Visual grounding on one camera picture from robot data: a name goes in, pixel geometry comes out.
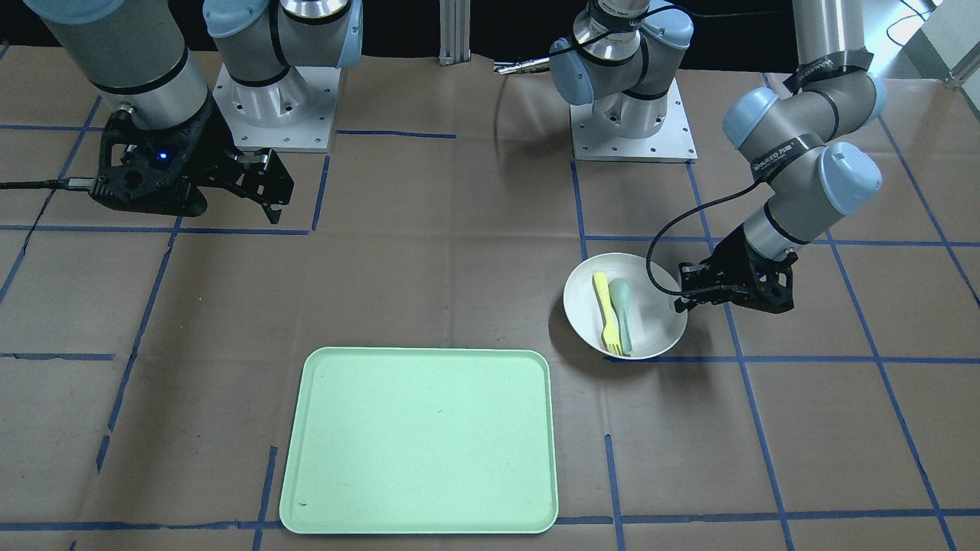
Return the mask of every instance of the metal base plate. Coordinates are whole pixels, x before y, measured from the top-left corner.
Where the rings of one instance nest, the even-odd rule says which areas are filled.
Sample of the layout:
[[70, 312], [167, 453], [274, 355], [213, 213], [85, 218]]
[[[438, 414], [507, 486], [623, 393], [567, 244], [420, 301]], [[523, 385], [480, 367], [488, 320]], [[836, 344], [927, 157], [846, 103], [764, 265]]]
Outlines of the metal base plate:
[[571, 106], [571, 137], [579, 161], [625, 161], [633, 163], [686, 163], [698, 158], [687, 113], [677, 81], [667, 91], [667, 115], [659, 132], [630, 139], [606, 131], [596, 124], [592, 104]]
[[326, 153], [329, 150], [340, 92], [340, 70], [332, 67], [296, 69], [310, 86], [310, 95], [316, 102], [313, 108], [307, 111], [304, 119], [297, 119], [291, 125], [255, 126], [235, 108], [231, 100], [233, 82], [227, 69], [221, 66], [215, 83], [215, 101], [231, 128], [235, 146], [242, 151], [271, 147], [280, 153]]

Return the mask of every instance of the white plate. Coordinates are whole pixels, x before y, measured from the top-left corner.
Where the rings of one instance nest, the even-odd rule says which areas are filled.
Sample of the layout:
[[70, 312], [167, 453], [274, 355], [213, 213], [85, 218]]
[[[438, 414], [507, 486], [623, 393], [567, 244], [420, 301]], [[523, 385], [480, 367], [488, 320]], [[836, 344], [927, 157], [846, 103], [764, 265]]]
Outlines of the white plate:
[[[596, 350], [623, 360], [644, 360], [669, 350], [680, 340], [687, 326], [687, 312], [677, 314], [677, 297], [657, 290], [647, 277], [646, 259], [626, 253], [594, 256], [568, 276], [564, 284], [564, 312], [578, 336]], [[679, 291], [677, 281], [660, 266], [651, 264], [657, 283]], [[592, 274], [605, 272], [609, 281], [621, 277], [629, 282], [632, 299], [626, 316], [633, 353], [618, 356], [603, 346], [603, 314], [592, 284]]]

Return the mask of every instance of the white mounting plate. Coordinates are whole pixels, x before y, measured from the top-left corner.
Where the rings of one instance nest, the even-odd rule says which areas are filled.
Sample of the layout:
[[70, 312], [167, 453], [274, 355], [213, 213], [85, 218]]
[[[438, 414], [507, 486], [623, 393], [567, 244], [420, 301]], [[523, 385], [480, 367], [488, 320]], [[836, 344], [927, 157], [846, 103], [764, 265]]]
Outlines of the white mounting plate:
[[332, 67], [297, 67], [297, 71], [310, 86], [310, 95], [316, 103], [304, 119], [297, 119], [286, 126], [255, 126], [236, 109], [231, 100], [231, 76], [221, 66], [215, 83], [215, 101], [231, 128], [235, 146], [242, 151], [255, 151], [263, 147], [278, 152], [326, 153], [333, 136], [333, 118], [337, 112], [340, 92], [340, 70]]
[[677, 81], [667, 91], [667, 115], [656, 134], [631, 139], [607, 132], [592, 116], [592, 104], [571, 106], [571, 137], [579, 161], [687, 163], [698, 158]]

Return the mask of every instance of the blue joint cap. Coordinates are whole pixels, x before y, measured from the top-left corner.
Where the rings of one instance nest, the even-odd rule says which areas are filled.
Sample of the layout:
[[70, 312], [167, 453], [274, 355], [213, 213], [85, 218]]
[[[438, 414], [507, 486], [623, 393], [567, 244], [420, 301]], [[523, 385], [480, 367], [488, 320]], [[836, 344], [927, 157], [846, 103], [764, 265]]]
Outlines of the blue joint cap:
[[[557, 52], [571, 46], [567, 38], [556, 40], [551, 51]], [[596, 101], [592, 79], [585, 71], [585, 62], [578, 52], [568, 52], [551, 59], [552, 80], [564, 101], [571, 105], [586, 105]]]
[[852, 215], [858, 207], [881, 188], [881, 171], [863, 151], [842, 141], [820, 154], [820, 184], [834, 209], [844, 216]]
[[[651, 0], [650, 9], [670, 6], [670, 2]], [[694, 34], [694, 24], [691, 18], [680, 10], [666, 10], [649, 16], [643, 20], [643, 30], [654, 39], [677, 50], [686, 50], [691, 46], [691, 36]]]
[[871, 114], [867, 116], [867, 121], [864, 121], [864, 125], [877, 119], [881, 115], [881, 112], [885, 110], [885, 104], [888, 103], [888, 89], [885, 88], [885, 83], [881, 78], [875, 75], [868, 75], [867, 77], [874, 84], [874, 107], [871, 108]]
[[756, 88], [735, 102], [721, 120], [721, 129], [724, 130], [728, 141], [735, 146], [735, 149], [742, 147], [749, 134], [756, 129], [759, 121], [779, 96], [768, 88]]
[[361, 0], [352, 0], [351, 16], [347, 22], [347, 36], [344, 37], [344, 45], [340, 48], [340, 59], [337, 67], [354, 67], [361, 61], [361, 46], [363, 34], [361, 33], [364, 12], [361, 7]]
[[269, 7], [269, 0], [205, 0], [202, 12], [212, 38], [228, 38], [251, 25]]
[[61, 25], [87, 25], [108, 17], [125, 0], [24, 0], [42, 18]]

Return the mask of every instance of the yellow fork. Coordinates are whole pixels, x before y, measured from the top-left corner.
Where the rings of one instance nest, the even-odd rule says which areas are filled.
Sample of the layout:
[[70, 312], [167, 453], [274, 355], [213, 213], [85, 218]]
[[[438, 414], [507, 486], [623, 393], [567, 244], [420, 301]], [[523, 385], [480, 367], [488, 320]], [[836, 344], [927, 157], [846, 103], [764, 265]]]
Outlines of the yellow fork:
[[619, 324], [616, 322], [613, 301], [610, 300], [610, 282], [605, 272], [592, 274], [592, 283], [599, 296], [603, 311], [603, 346], [616, 356], [622, 356], [622, 342], [619, 340]]

